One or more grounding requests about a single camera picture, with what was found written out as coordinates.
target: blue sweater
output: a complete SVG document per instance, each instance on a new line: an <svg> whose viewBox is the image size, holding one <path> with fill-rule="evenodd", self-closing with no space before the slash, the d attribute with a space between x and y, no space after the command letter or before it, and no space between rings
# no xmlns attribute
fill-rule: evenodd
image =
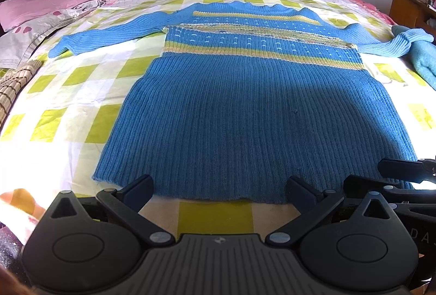
<svg viewBox="0 0 436 295"><path fill-rule="evenodd" d="M338 189L349 174L378 177L384 157L416 160L389 95L340 39L365 38L360 26L279 5L194 8L138 20L135 35L167 32L163 54L127 95L94 179L148 173L165 196L284 203L290 175Z"/></svg>
<svg viewBox="0 0 436 295"><path fill-rule="evenodd" d="M405 26L392 27L394 35L409 30ZM417 40L412 43L407 57L420 77L436 90L436 46L424 40Z"/></svg>
<svg viewBox="0 0 436 295"><path fill-rule="evenodd" d="M358 46L360 53L377 54L389 57L400 57L407 54L411 43L417 40L433 42L433 36L427 34L423 29L409 29L408 31L399 34L390 42L380 42L375 39L365 28L358 23L348 25L344 29L339 29L324 22L316 13L303 8L299 11L291 8L286 8L282 5L274 6L253 6L250 3L232 2L230 4L212 3L212 4L193 4L182 10L175 11L171 14L164 12L155 12L147 15L142 15L123 25L113 26L106 29L92 29L89 31L65 35L59 43L49 51L49 58L53 58L70 50L73 54L78 55L85 52L101 48L107 45L122 43L131 39L141 38L146 35L160 32L165 26L177 25L180 23L203 23L208 24L216 22L217 19L207 19L204 16L198 17L196 13L215 11L219 9L224 13L226 11L236 11L238 13L268 14L271 16L285 17L305 17L306 21L302 24L297 24L295 28L283 26L283 29L294 29L300 32L310 34L328 35L329 37L340 38L346 42L354 43ZM226 23L236 23L234 18L226 19ZM305 26L304 22L312 20L312 23L318 23L319 27Z"/></svg>

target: pillow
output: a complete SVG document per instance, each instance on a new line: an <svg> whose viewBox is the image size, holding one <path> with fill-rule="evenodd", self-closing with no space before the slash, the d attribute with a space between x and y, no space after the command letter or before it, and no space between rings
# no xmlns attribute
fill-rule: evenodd
<svg viewBox="0 0 436 295"><path fill-rule="evenodd" d="M0 25L5 32L61 8L73 8L91 0L6 0L0 3Z"/></svg>
<svg viewBox="0 0 436 295"><path fill-rule="evenodd" d="M23 23L0 37L0 67L16 69L55 30L65 27L103 4L92 0L72 9L54 11Z"/></svg>

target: metal screw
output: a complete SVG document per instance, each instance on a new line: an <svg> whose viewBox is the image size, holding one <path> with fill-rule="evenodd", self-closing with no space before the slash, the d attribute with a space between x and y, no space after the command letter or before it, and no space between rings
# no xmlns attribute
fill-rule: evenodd
<svg viewBox="0 0 436 295"><path fill-rule="evenodd" d="M150 241L156 244L163 244L171 240L171 235L165 231L153 232L150 235Z"/></svg>
<svg viewBox="0 0 436 295"><path fill-rule="evenodd" d="M220 236L218 238L215 238L214 241L218 244L222 244L222 243L226 242L226 239L224 237Z"/></svg>
<svg viewBox="0 0 436 295"><path fill-rule="evenodd" d="M289 236L286 232L274 232L270 234L270 241L275 244L285 244L286 242L291 241L291 236Z"/></svg>

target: sweater sleeve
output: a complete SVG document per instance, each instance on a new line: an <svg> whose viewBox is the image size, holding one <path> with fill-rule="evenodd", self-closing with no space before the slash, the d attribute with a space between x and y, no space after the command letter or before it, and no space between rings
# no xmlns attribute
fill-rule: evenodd
<svg viewBox="0 0 436 295"><path fill-rule="evenodd" d="M161 32L165 26L176 25L189 19L194 10L191 7L171 14L162 11L148 13L122 25L64 35L59 43L49 51L49 58L54 58L66 50L70 50L74 55L78 55L103 46L118 44Z"/></svg>

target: teal cloth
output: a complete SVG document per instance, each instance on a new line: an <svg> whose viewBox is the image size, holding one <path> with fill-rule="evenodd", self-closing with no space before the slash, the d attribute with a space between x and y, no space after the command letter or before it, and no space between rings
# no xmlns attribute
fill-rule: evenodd
<svg viewBox="0 0 436 295"><path fill-rule="evenodd" d="M408 30L405 26L392 26L395 36ZM436 46L424 40L417 40L411 44L408 58L419 76L436 90Z"/></svg>

